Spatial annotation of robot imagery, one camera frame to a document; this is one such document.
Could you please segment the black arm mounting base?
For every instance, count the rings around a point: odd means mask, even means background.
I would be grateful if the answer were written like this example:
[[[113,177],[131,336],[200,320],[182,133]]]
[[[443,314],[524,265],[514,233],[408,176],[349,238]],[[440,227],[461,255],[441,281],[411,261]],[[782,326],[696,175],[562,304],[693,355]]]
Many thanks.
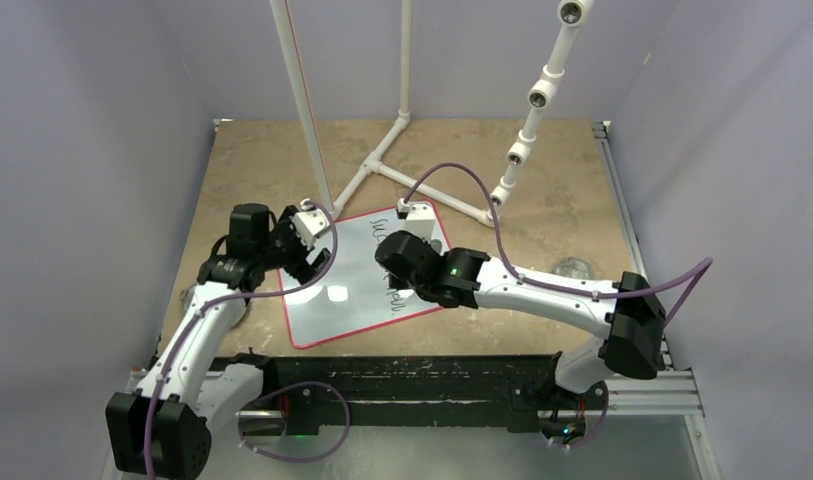
[[[558,357],[536,355],[219,357],[211,370],[251,365],[264,375],[253,407],[283,415],[290,435],[323,426],[504,428],[562,431],[563,416],[606,403],[598,382],[582,394],[553,382]]]

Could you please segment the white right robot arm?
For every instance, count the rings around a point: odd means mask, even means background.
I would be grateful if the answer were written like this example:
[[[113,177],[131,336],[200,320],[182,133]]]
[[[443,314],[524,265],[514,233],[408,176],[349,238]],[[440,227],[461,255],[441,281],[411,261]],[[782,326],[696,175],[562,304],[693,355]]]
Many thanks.
[[[552,319],[589,333],[559,355],[543,381],[546,399],[566,407],[613,375],[652,380],[660,371],[665,312],[644,277],[626,272],[618,282],[582,280],[519,270],[502,258],[429,242],[399,230],[378,246],[377,264],[394,285],[443,308],[497,309]]]

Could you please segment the pink framed whiteboard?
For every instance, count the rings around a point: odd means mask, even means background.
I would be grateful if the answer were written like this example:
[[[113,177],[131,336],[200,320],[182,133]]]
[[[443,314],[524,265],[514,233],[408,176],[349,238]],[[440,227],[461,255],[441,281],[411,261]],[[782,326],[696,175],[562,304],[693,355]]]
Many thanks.
[[[335,222],[332,267],[315,285],[282,298],[292,346],[307,349],[441,309],[391,288],[374,260],[377,245],[402,225],[394,206]]]

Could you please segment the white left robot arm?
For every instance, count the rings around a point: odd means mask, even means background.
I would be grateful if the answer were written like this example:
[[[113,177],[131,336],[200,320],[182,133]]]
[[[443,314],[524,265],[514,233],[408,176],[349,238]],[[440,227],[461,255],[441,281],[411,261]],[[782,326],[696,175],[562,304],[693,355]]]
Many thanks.
[[[308,258],[335,231],[327,209],[309,199],[276,215],[268,206],[233,207],[228,231],[201,264],[188,304],[166,348],[130,392],[109,399],[105,418],[117,471],[149,479],[195,479],[204,470],[214,431],[249,402],[266,409],[280,382],[241,365],[208,373],[226,334],[248,311],[268,272],[282,270],[308,288],[331,268],[335,249]]]

